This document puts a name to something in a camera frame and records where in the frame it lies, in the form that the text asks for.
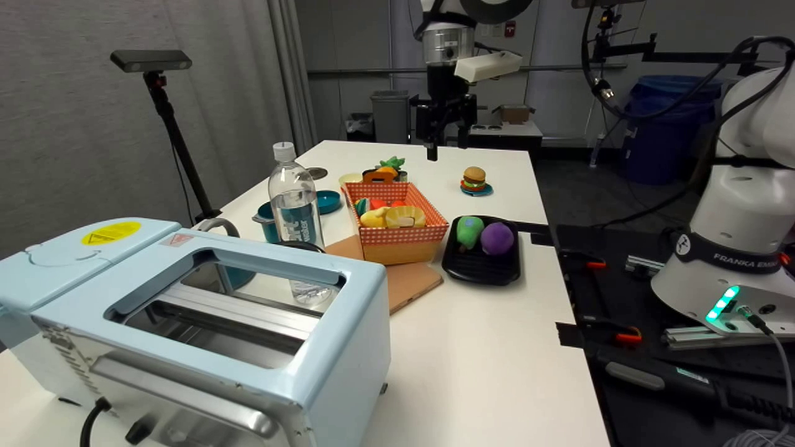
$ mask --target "floor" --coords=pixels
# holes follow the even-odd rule
[[[686,182],[634,184],[621,177],[618,162],[603,162],[588,168],[585,159],[534,159],[534,170],[544,195],[545,215],[550,224],[564,226],[595,226],[644,210],[686,185]],[[627,220],[615,229],[661,233],[667,226],[686,226],[695,210],[698,195],[687,192],[671,206]]]

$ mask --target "white wall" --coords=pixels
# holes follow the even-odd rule
[[[425,92],[421,52],[410,29],[420,21],[416,0],[297,0],[304,20],[303,40],[316,70],[403,70],[395,77],[323,77],[312,79],[319,136],[342,136],[342,117],[367,112],[378,90]],[[601,112],[579,72],[579,38],[585,10],[568,0],[534,0],[517,18],[517,38],[491,45],[527,56],[528,72],[473,86],[478,105],[527,101],[549,136],[545,146],[591,143],[601,131]],[[624,4],[618,26],[637,26],[625,40],[657,33],[657,49],[728,52],[747,34],[795,38],[791,0],[646,0]],[[707,64],[640,64],[637,56],[610,61],[608,81],[625,92],[646,72],[707,72]]]

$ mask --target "white table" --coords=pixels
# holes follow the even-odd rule
[[[488,214],[512,220],[545,224],[527,153],[495,149],[323,141],[301,157],[326,165],[317,189],[337,189],[342,173],[404,157],[410,182],[442,210]],[[465,165],[488,173],[495,195],[459,194]],[[267,201],[266,182],[222,206],[244,239],[260,240],[256,209]],[[348,210],[323,215],[326,244],[350,235]],[[522,235],[522,278],[483,288],[445,278],[439,288],[391,314],[389,389],[380,398],[364,434],[367,447],[588,447],[608,444],[588,364],[580,349],[562,347],[554,323],[573,323],[568,295],[549,246]],[[10,353],[0,355],[0,444],[77,444],[85,413],[60,405],[37,386]],[[98,418],[95,439],[119,444],[121,427]]]

